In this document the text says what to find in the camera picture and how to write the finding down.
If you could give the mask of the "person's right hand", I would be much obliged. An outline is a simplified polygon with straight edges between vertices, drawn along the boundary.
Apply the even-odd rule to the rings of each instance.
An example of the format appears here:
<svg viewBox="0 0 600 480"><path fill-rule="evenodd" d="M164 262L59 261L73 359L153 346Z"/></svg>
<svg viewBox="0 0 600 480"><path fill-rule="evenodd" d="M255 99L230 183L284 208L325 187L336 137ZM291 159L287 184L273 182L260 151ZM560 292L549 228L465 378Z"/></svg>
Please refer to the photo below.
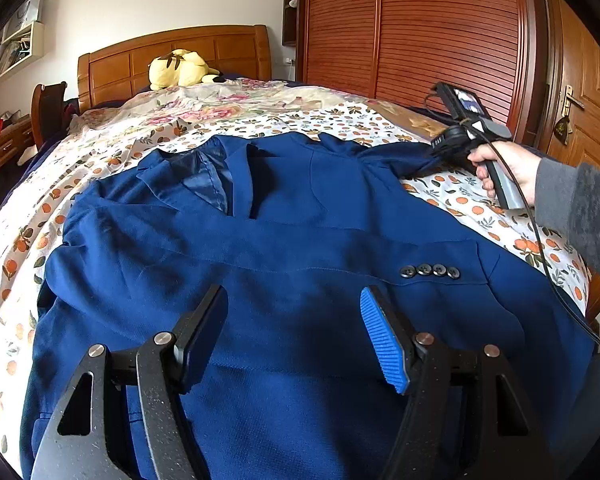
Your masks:
<svg viewBox="0 0 600 480"><path fill-rule="evenodd" d="M489 176L487 162L496 162L503 168L509 179L515 180L520 187L521 195L529 206L535 202L535 182L538 175L541 157L526 150L514 142L498 141L491 145L481 144L472 150L467 159L476 168L476 175L482 188L492 198L496 196L495 184Z"/></svg>

